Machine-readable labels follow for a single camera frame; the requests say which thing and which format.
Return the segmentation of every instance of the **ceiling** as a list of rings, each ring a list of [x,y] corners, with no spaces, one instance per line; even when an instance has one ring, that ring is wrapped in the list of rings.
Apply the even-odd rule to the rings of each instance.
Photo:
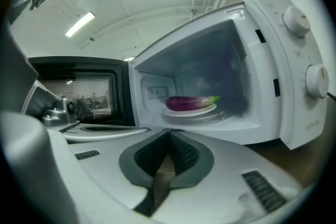
[[[236,1],[241,0],[48,0],[33,11],[28,6],[12,33],[28,57],[125,59],[191,18]],[[96,17],[65,36],[87,12]]]

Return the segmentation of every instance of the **fluorescent light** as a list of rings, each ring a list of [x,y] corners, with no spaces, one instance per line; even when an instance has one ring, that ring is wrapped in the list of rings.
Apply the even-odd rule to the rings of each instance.
[[[135,58],[135,56],[134,56],[134,57],[130,57],[130,58],[126,58],[126,59],[124,59],[124,61],[130,62],[130,61],[132,61],[134,58]]]
[[[94,18],[94,14],[92,12],[87,13],[82,17],[78,22],[76,22],[69,31],[65,34],[67,37],[71,37],[74,33],[76,33],[81,27],[83,27],[87,22],[91,21]]]

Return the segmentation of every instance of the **control panel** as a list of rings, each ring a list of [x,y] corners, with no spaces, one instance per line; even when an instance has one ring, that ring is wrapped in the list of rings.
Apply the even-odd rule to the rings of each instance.
[[[309,18],[291,0],[244,2],[267,39],[279,70],[285,122],[280,138],[290,149],[296,148],[322,133],[327,111],[329,77]]]

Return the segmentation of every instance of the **white plate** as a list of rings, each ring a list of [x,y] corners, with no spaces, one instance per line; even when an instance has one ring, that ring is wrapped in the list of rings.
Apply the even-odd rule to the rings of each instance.
[[[213,111],[214,109],[216,109],[216,107],[217,107],[216,104],[212,104],[202,109],[187,110],[187,111],[173,111],[167,109],[164,112],[164,114],[171,117],[194,117]]]

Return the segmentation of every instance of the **purple eggplant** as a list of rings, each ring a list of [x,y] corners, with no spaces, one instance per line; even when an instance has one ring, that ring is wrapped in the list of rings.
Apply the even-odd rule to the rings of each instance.
[[[166,106],[173,111],[187,111],[205,108],[219,100],[219,96],[186,97],[174,96],[166,100]]]

